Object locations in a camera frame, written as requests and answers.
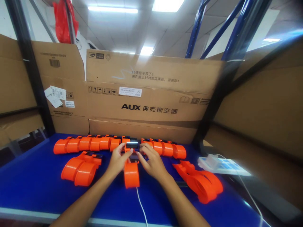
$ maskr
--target orange plastic part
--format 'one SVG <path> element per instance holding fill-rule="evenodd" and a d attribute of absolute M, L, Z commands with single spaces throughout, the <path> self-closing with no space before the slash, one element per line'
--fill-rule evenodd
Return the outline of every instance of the orange plastic part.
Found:
<path fill-rule="evenodd" d="M 125 143 L 125 152 L 130 151 L 130 148 L 126 148 L 126 143 L 130 142 L 130 139 L 125 138 L 125 136 L 122 136 L 122 143 Z"/>
<path fill-rule="evenodd" d="M 96 135 L 96 137 L 92 138 L 90 150 L 91 151 L 100 151 L 100 143 L 102 137 L 100 135 Z"/>
<path fill-rule="evenodd" d="M 67 144 L 72 137 L 67 137 L 66 139 L 60 139 L 54 145 L 54 154 L 66 154 Z"/>
<path fill-rule="evenodd" d="M 112 138 L 111 137 L 102 137 L 100 140 L 100 150 L 109 150 L 110 149 L 110 143 Z"/>
<path fill-rule="evenodd" d="M 89 150 L 92 142 L 92 136 L 82 137 L 80 140 L 79 149 L 82 151 Z"/>
<path fill-rule="evenodd" d="M 201 203 L 207 204 L 216 199 L 217 194 L 223 192 L 220 180 L 211 172 L 197 171 L 194 165 L 188 161 L 180 161 L 173 164 L 182 179 L 197 195 Z"/>
<path fill-rule="evenodd" d="M 74 181 L 75 186 L 89 186 L 95 176 L 96 169 L 102 160 L 96 155 L 88 155 L 86 151 L 68 161 L 61 173 L 61 179 Z"/>
<path fill-rule="evenodd" d="M 178 144 L 172 144 L 173 146 L 173 157 L 175 159 L 184 159 L 186 158 L 186 150 L 184 146 Z"/>
<path fill-rule="evenodd" d="M 151 141 L 151 143 L 152 143 L 152 147 L 154 148 L 154 150 L 155 150 L 156 152 L 158 152 L 159 155 L 162 155 L 162 153 L 163 153 L 163 147 L 162 147 L 162 143 L 159 142 L 160 140 L 154 141 L 154 139 L 151 139 L 151 138 L 150 138 L 150 141 Z"/>
<path fill-rule="evenodd" d="M 125 163 L 124 182 L 126 189 L 140 187 L 138 162 Z"/>
<path fill-rule="evenodd" d="M 66 151 L 67 153 L 76 153 L 80 151 L 80 140 L 82 136 L 78 136 L 77 138 L 71 138 L 67 144 Z"/>
<path fill-rule="evenodd" d="M 111 143 L 110 143 L 110 152 L 113 152 L 113 150 L 119 146 L 119 144 L 121 143 L 121 140 L 120 139 L 112 139 L 111 140 Z"/>
<path fill-rule="evenodd" d="M 168 141 L 167 143 L 162 142 L 162 140 L 159 140 L 159 141 L 161 141 L 161 144 L 163 147 L 162 155 L 172 157 L 174 154 L 174 148 L 173 148 L 172 144 L 170 144 L 171 141 Z"/>

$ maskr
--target barcode sticker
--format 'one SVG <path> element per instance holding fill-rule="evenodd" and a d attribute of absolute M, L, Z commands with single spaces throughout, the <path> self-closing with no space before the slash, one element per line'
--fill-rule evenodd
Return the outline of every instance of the barcode sticker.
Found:
<path fill-rule="evenodd" d="M 50 103 L 55 107 L 58 108 L 59 106 L 63 105 L 63 103 L 61 102 L 61 100 L 55 96 L 53 96 L 53 91 L 51 88 L 48 88 L 44 91 L 44 94 L 46 96 L 46 98 L 48 99 L 48 101 L 50 101 Z"/>
<path fill-rule="evenodd" d="M 53 96 L 55 96 L 59 99 L 62 99 L 62 100 L 66 100 L 66 90 L 65 89 L 54 87 L 54 86 L 51 86 L 51 89 L 52 89 Z"/>
<path fill-rule="evenodd" d="M 75 108 L 74 101 L 65 101 L 65 106 L 68 108 Z"/>
<path fill-rule="evenodd" d="M 60 67 L 60 61 L 56 59 L 49 59 L 50 60 L 50 65 L 54 68 L 59 68 Z"/>
<path fill-rule="evenodd" d="M 119 95 L 141 97 L 142 89 L 120 87 Z"/>

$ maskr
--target forearm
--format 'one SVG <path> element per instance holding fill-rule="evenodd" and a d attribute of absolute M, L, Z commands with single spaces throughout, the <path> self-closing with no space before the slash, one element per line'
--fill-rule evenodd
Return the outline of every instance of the forearm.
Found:
<path fill-rule="evenodd" d="M 176 214 L 180 226 L 210 227 L 207 221 L 183 194 L 171 175 L 159 180 Z"/>
<path fill-rule="evenodd" d="M 85 194 L 75 201 L 51 227 L 85 226 L 102 195 L 114 180 L 115 176 L 106 172 Z"/>

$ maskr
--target red plastic bag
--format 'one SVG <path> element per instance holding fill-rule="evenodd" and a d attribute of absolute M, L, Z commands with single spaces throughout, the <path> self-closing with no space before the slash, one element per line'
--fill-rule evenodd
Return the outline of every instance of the red plastic bag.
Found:
<path fill-rule="evenodd" d="M 79 23 L 75 19 L 74 8 L 70 0 L 66 0 L 69 11 L 72 14 L 73 24 L 75 29 L 75 34 L 77 36 Z M 53 3 L 54 6 L 54 13 L 56 19 L 56 36 L 61 43 L 69 43 L 70 44 L 70 37 L 69 37 L 69 30 L 68 30 L 68 21 L 67 21 L 67 11 L 65 7 L 65 1 L 60 0 L 59 3 Z"/>

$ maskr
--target barcode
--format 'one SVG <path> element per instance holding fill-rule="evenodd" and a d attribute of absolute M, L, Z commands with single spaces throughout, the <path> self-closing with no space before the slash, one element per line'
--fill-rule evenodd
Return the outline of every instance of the barcode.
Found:
<path fill-rule="evenodd" d="M 50 59 L 50 65 L 54 68 L 59 68 L 60 67 L 60 61 L 55 60 L 55 59 Z"/>

